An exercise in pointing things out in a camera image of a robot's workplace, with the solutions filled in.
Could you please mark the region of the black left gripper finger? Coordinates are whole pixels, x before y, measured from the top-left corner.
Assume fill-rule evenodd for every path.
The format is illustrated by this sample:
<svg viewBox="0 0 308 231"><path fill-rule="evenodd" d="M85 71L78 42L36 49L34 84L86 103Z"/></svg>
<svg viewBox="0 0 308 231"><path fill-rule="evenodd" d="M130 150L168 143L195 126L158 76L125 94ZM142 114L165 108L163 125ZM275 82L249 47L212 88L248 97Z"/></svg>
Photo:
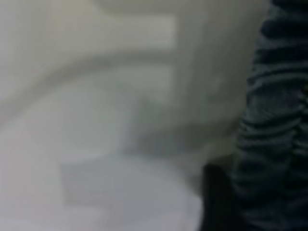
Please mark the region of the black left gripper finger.
<svg viewBox="0 0 308 231"><path fill-rule="evenodd" d="M232 158L215 158L203 168L203 230L237 231L238 208L231 186Z"/></svg>

